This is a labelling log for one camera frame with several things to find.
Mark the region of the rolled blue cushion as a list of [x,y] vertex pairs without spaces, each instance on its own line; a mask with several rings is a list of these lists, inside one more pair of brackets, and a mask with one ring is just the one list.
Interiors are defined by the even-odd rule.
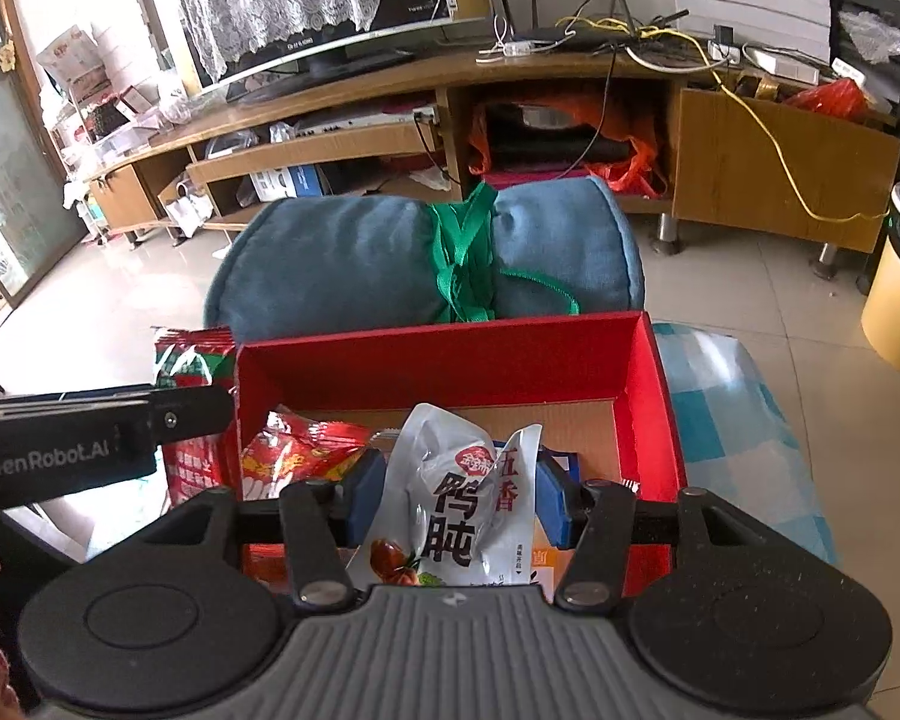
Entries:
[[205,324],[240,343],[328,333],[639,310],[644,268],[595,177],[463,202],[374,195],[268,205],[230,248]]

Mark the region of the red white candy packet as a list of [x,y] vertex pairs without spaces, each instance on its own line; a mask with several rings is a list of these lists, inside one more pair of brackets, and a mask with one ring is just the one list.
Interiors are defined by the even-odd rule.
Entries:
[[164,400],[162,444],[169,500],[183,504],[206,489],[237,489],[237,426],[233,419],[237,343],[228,328],[159,328],[154,338],[155,385]]

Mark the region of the blue coconut chips packet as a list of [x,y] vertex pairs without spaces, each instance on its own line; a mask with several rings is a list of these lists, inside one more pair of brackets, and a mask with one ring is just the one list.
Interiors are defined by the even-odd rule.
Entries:
[[578,458],[577,452],[558,452],[557,450],[551,450],[549,455],[572,481],[575,481],[575,483],[580,483],[580,481],[582,481],[580,458]]

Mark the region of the white blue box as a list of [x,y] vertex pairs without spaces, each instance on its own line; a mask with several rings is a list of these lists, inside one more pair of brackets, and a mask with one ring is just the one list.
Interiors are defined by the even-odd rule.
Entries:
[[252,172],[250,181],[261,202],[326,197],[329,183],[317,166],[287,166]]

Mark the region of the orange bag in cabinet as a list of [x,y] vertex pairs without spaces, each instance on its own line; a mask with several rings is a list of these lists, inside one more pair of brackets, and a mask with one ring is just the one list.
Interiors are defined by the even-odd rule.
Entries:
[[466,167],[497,188],[592,176],[617,195],[660,199],[655,110],[593,91],[498,94],[473,106]]

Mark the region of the wooden TV cabinet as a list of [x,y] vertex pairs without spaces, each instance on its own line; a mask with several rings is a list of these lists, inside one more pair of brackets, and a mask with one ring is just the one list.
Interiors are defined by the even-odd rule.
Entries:
[[215,224],[244,227],[255,172],[362,160],[436,163],[448,195],[557,174],[605,181],[631,213],[739,227],[868,252],[900,141],[857,122],[764,101],[751,80],[662,75],[609,55],[480,64],[443,54],[281,98],[248,96],[102,167],[92,197],[116,231],[160,224],[180,177]]

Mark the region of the white duck gizzard packet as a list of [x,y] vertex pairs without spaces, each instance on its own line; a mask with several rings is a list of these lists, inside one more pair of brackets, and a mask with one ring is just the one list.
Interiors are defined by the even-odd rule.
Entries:
[[386,461],[382,499],[347,570],[357,589],[532,580],[543,427],[496,444],[452,411],[414,406]]

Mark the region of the blue checkered tablecloth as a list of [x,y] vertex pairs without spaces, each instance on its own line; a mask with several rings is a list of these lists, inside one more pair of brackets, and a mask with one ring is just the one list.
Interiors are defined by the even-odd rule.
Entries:
[[686,478],[829,564],[837,553],[797,436],[738,338],[656,322]]

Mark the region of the red plastic bag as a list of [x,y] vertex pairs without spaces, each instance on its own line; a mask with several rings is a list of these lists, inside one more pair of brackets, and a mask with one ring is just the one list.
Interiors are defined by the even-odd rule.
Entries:
[[852,78],[841,78],[816,88],[803,89],[785,99],[785,104],[854,124],[861,124],[870,112],[866,94]]

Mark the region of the red orange snack packet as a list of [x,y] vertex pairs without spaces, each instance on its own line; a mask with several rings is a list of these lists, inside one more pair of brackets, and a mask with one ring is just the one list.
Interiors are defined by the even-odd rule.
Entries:
[[284,406],[240,454],[242,497],[276,499],[292,483],[341,481],[370,447],[372,429],[345,421],[313,421]]

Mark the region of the black wifi router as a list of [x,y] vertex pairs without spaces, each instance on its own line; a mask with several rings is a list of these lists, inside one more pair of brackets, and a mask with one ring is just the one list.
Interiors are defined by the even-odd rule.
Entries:
[[608,50],[631,47],[642,39],[650,39],[663,29],[676,25],[689,15],[685,8],[656,15],[648,23],[637,20],[628,0],[610,0],[608,15],[590,18],[585,10],[592,0],[583,0],[569,16],[561,16],[553,26],[541,24],[538,0],[530,0],[532,24],[525,31],[517,28],[514,10],[509,0],[496,0],[493,11],[493,30],[496,42],[482,51],[484,59],[516,59],[535,54],[551,54],[559,49],[591,50],[600,55]]

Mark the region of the red cardboard box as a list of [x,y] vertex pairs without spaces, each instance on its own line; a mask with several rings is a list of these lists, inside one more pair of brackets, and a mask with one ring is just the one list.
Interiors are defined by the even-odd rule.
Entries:
[[496,320],[249,343],[235,364],[238,440],[269,411],[398,427],[419,403],[499,440],[537,424],[589,478],[671,504],[686,483],[673,408],[642,312]]

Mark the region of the round bun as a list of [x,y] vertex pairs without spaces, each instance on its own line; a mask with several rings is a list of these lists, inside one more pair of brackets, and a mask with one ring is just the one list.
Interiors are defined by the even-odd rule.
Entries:
[[554,590],[564,577],[572,557],[574,551],[558,550],[543,536],[533,541],[530,582],[536,583],[548,600],[553,598]]

